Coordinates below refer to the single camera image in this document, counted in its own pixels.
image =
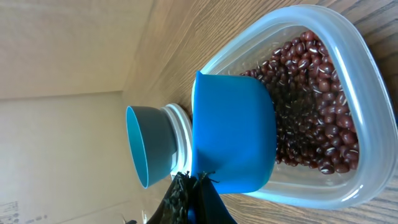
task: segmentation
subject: scoop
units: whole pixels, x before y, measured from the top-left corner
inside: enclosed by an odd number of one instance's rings
[[[256,79],[197,72],[192,174],[210,178],[219,194],[253,192],[271,176],[276,123],[271,98]]]

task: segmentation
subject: floor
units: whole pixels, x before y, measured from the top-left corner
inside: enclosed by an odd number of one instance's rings
[[[398,111],[398,5],[393,0],[156,0],[125,86],[125,102],[154,107],[173,102],[191,111],[195,71],[264,14],[294,4],[329,7],[358,28],[376,59]],[[160,194],[169,183],[164,180],[150,191]],[[398,175],[395,175],[384,191],[370,202],[336,211],[298,208],[244,195],[223,195],[222,198],[238,223],[397,223],[397,191]],[[158,205],[156,202],[158,200],[148,202],[146,209],[153,211]]]

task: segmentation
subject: wall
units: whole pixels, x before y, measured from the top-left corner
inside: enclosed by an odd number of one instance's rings
[[[153,0],[0,0],[0,99],[122,90]]]
[[[18,213],[19,223],[122,224],[120,213],[142,220],[150,200],[120,93],[0,101],[0,155],[0,220]]]

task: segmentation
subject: white container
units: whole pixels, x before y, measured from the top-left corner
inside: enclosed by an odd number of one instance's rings
[[[361,151],[358,170],[323,175],[318,169],[279,164],[275,165],[270,181],[262,189],[247,195],[323,209],[367,202],[380,193],[393,176],[398,131],[380,71],[350,21],[320,6],[278,9],[238,35],[201,72],[237,75],[255,68],[257,63],[271,56],[273,49],[308,29],[327,47],[343,85]]]

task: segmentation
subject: pile of beans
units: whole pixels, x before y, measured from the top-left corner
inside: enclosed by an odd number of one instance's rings
[[[241,75],[268,89],[277,123],[275,162],[322,174],[356,170],[359,146],[347,99],[326,47],[312,31]]]

